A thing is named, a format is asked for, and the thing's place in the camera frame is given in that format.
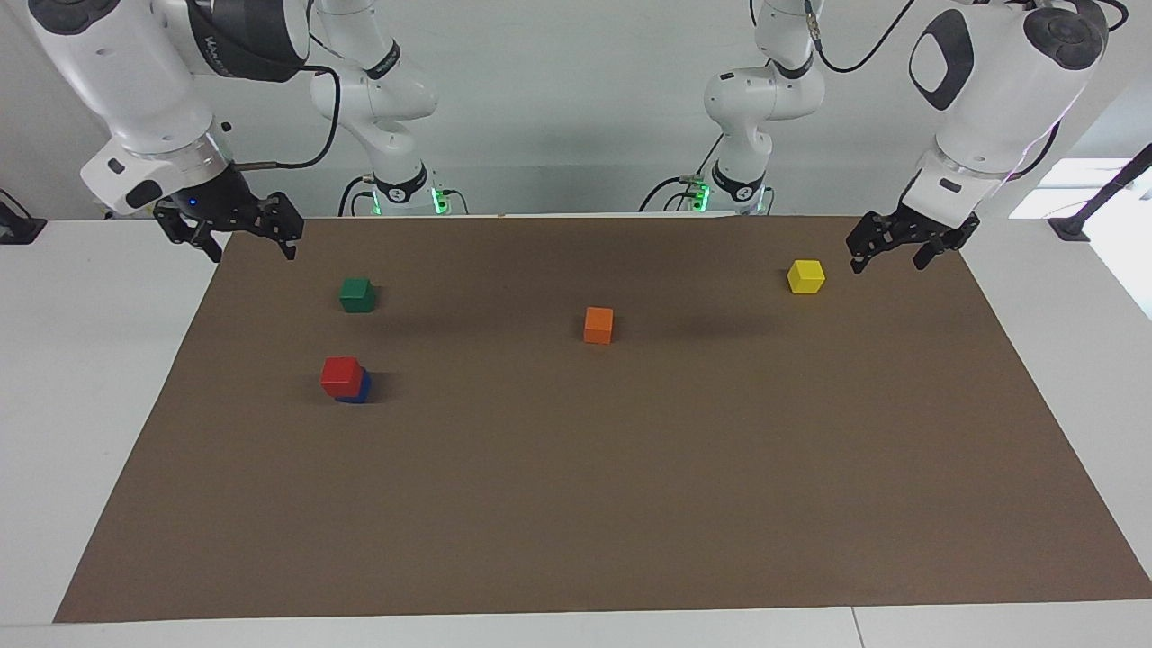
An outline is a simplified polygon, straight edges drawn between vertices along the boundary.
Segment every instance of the white table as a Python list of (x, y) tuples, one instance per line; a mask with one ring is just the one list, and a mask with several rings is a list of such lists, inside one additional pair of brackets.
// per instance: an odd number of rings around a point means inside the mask
[[(1044, 223), (986, 223), (964, 256), (1152, 572), (1152, 322)], [(1152, 647), (1149, 601), (48, 626), (212, 272), (153, 223), (0, 248), (0, 647)]]

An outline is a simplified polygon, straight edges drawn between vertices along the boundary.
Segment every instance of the brown mat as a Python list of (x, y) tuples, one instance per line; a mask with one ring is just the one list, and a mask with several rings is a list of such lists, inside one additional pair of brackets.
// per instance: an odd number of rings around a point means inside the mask
[(851, 225), (236, 236), (56, 620), (1152, 597), (963, 261), (855, 277)]

